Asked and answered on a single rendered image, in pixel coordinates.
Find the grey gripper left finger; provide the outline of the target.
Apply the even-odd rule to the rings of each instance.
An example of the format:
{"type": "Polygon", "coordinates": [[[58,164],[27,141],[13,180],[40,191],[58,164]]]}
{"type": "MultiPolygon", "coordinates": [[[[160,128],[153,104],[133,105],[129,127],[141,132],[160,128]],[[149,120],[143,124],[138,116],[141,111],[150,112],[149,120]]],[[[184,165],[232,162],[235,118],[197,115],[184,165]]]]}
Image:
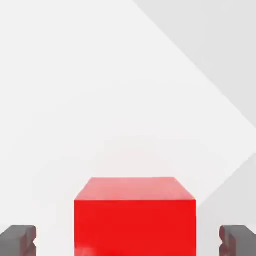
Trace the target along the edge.
{"type": "Polygon", "coordinates": [[[34,225],[11,225],[0,234],[0,256],[37,256],[34,225]]]}

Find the small red cube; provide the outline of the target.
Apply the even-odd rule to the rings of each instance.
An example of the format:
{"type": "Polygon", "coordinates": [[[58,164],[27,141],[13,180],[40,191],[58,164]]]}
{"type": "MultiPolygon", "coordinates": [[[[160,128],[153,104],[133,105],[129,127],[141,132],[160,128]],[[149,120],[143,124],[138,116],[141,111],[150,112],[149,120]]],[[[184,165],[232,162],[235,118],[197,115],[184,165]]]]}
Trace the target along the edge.
{"type": "Polygon", "coordinates": [[[93,177],[74,200],[74,256],[197,256],[196,199],[173,177],[93,177]]]}

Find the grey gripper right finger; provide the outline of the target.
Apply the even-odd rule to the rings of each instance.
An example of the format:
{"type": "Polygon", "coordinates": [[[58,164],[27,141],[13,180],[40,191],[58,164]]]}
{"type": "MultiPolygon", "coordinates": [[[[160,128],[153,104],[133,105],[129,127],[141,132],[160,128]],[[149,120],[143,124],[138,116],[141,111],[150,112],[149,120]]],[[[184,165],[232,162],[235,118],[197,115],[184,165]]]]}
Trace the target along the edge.
{"type": "Polygon", "coordinates": [[[256,234],[245,225],[222,225],[219,256],[256,256],[256,234]]]}

